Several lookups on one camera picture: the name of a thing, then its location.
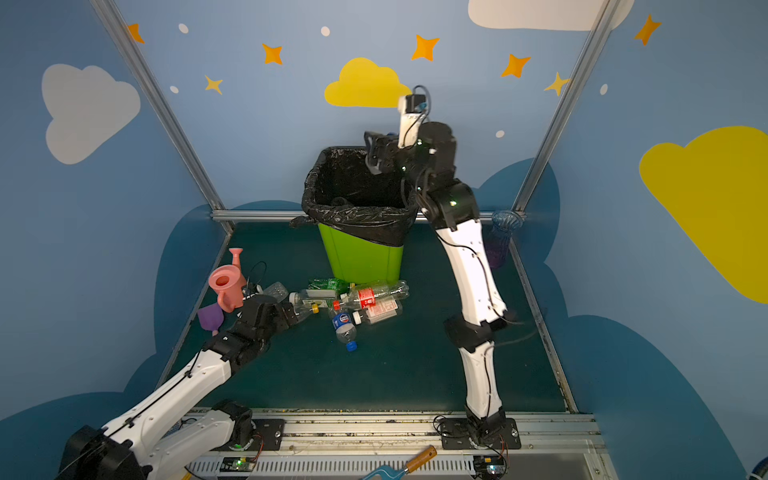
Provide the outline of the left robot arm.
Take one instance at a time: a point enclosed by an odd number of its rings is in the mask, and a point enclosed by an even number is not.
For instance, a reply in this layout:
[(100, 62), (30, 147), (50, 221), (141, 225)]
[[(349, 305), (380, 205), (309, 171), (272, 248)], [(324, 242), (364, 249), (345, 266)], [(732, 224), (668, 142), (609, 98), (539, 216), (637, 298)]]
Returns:
[(100, 428), (84, 426), (66, 442), (60, 479), (169, 479), (220, 447), (245, 450), (256, 437), (252, 411), (222, 401), (200, 420), (174, 425), (205, 396), (263, 354), (271, 338), (299, 323), (287, 300), (254, 294), (234, 324), (143, 401)]

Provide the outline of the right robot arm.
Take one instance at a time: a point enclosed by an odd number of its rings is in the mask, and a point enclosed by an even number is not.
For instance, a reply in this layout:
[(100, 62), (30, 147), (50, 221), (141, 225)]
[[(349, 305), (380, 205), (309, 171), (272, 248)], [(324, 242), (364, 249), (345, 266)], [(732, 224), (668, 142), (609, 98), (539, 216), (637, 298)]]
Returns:
[(456, 177), (457, 141), (441, 122), (420, 126), (416, 138), (405, 143), (370, 131), (364, 141), (370, 172), (400, 176), (449, 258), (462, 311), (444, 327), (461, 355), (468, 435), (477, 445), (491, 445), (507, 426), (495, 376), (495, 333), (512, 323), (513, 314), (495, 285), (474, 193)]

